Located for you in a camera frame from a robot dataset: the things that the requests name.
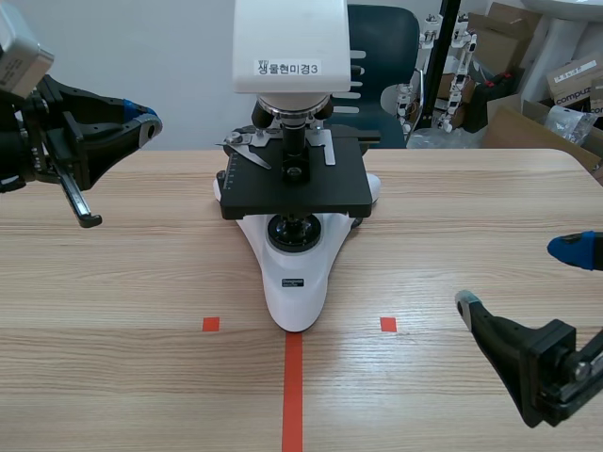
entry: screw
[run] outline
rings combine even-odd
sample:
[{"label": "screw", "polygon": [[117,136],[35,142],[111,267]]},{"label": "screw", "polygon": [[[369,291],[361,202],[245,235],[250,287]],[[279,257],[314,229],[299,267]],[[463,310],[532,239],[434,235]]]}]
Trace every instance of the screw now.
[{"label": "screw", "polygon": [[226,138],[227,144],[238,144],[243,142],[243,136],[239,132],[233,132]]},{"label": "screw", "polygon": [[585,381],[591,376],[591,365],[588,363],[578,363],[574,369],[574,379],[576,381]]}]

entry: cardboard box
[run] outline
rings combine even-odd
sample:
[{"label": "cardboard box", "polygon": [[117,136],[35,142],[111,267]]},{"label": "cardboard box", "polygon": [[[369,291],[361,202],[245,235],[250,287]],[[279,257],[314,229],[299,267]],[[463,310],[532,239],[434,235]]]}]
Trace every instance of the cardboard box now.
[{"label": "cardboard box", "polygon": [[[550,111],[550,106],[537,102],[524,101],[522,106],[523,115],[539,123],[544,123]],[[582,148],[603,158],[603,130],[593,128],[589,136],[586,137],[586,141],[582,144]]]},{"label": "cardboard box", "polygon": [[596,78],[591,85],[591,112],[603,118],[603,77]]},{"label": "cardboard box", "polygon": [[483,149],[558,149],[574,156],[589,172],[601,161],[599,156],[589,153],[507,106],[498,109],[481,146]]},{"label": "cardboard box", "polygon": [[488,109],[488,123],[494,120],[494,116],[497,115],[498,109],[502,106],[507,106],[511,110],[521,112],[521,95],[513,94],[511,96],[490,101],[486,106]]},{"label": "cardboard box", "polygon": [[469,28],[478,33],[475,59],[490,73],[518,67],[530,47],[541,15],[493,3],[487,16],[469,14]]},{"label": "cardboard box", "polygon": [[555,105],[571,105],[591,95],[591,85],[603,77],[603,57],[594,53],[546,75]]}]

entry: white microscope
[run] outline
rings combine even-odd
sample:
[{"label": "white microscope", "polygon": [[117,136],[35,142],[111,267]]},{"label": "white microscope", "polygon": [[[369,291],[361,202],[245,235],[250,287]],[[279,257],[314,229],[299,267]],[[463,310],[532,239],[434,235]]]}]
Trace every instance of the white microscope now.
[{"label": "white microscope", "polygon": [[350,71],[346,0],[236,0],[235,89],[257,104],[253,127],[220,144],[230,158],[214,191],[252,245],[286,331],[317,321],[335,257],[381,191],[361,148],[378,133],[323,127]]}]

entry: label sticker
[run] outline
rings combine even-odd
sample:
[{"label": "label sticker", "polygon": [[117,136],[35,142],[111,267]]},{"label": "label sticker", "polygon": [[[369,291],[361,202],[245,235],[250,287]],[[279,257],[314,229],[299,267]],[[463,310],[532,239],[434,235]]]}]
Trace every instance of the label sticker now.
[{"label": "label sticker", "polygon": [[574,75],[578,75],[579,73],[583,73],[584,71],[588,71],[596,66],[596,61],[591,61],[589,63],[585,63],[579,68],[573,69],[567,73],[562,73],[561,75],[555,77],[555,83],[561,83],[563,80],[567,80],[568,78],[573,77]]},{"label": "label sticker", "polygon": [[283,280],[283,287],[303,287],[304,280]]},{"label": "label sticker", "polygon": [[255,75],[322,75],[319,59],[257,59],[253,65]]}]

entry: red tape marker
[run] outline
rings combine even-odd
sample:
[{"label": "red tape marker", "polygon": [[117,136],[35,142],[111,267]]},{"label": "red tape marker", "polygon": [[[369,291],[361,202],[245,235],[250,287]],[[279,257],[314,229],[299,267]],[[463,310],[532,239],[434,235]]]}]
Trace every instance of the red tape marker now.
[{"label": "red tape marker", "polygon": [[398,325],[395,317],[381,317],[381,331],[398,332]]},{"label": "red tape marker", "polygon": [[283,452],[303,452],[303,336],[292,332],[285,339]]},{"label": "red tape marker", "polygon": [[218,331],[220,331],[220,318],[219,317],[204,318],[204,332],[218,332]]}]

